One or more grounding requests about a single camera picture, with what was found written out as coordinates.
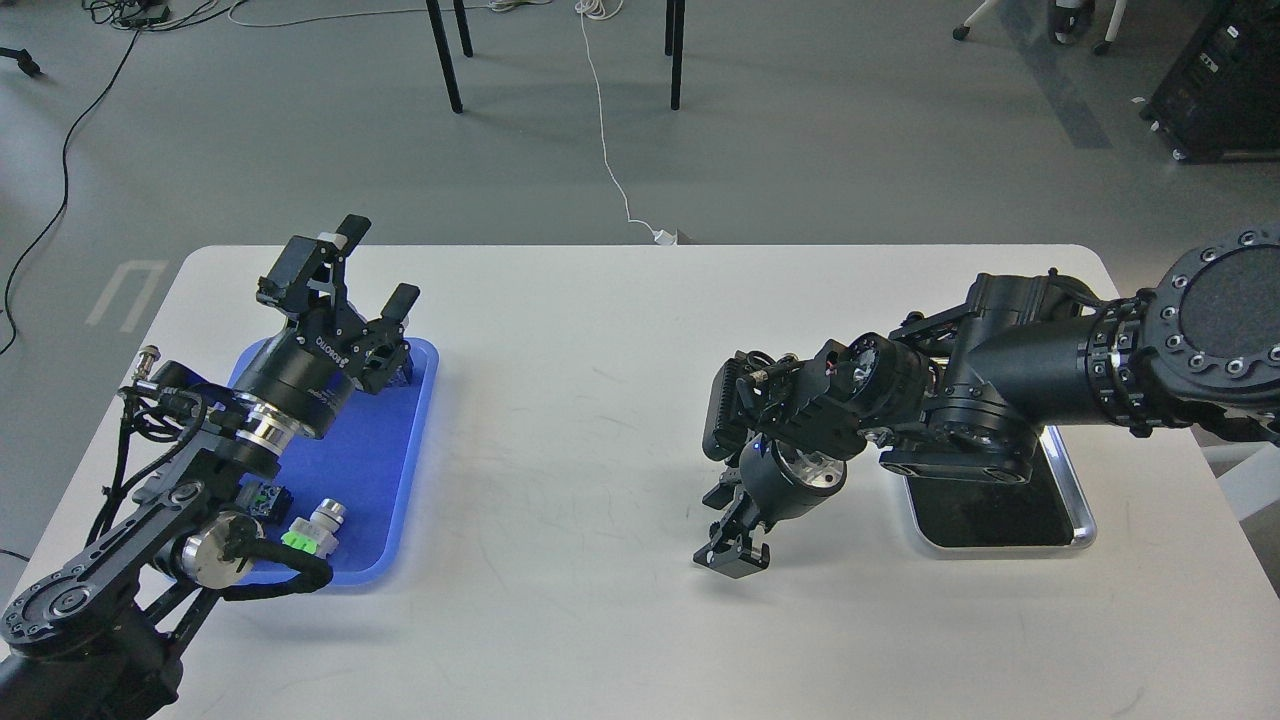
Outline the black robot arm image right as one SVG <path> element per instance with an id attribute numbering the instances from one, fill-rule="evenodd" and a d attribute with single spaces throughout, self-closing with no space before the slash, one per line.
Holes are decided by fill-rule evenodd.
<path id="1" fill-rule="evenodd" d="M 736 352 L 713 380 L 703 451 L 724 470 L 695 564 L 768 568 L 755 530 L 844 488 L 868 445 L 902 477 L 942 547 L 1068 547 L 1091 538 L 1051 468 L 1047 430 L 1115 425 L 1146 438 L 1201 427 L 1277 442 L 1277 225 L 1179 258 L 1152 288 L 1105 301 L 1078 278 L 979 274 L 946 311 L 810 359 Z"/>

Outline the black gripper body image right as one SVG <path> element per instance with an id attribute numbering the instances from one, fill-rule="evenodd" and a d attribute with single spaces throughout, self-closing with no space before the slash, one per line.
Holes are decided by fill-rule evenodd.
<path id="1" fill-rule="evenodd" d="M 840 492 L 847 464 L 772 438 L 751 439 L 739 459 L 745 495 L 768 525 L 803 516 Z"/>

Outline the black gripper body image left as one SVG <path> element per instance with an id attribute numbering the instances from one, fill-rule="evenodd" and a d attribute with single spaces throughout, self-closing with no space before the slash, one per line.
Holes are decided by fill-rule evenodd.
<path id="1" fill-rule="evenodd" d="M 321 439 L 349 398 L 365 391 L 294 322 L 266 341 L 230 388 L 274 406 L 312 439 Z"/>

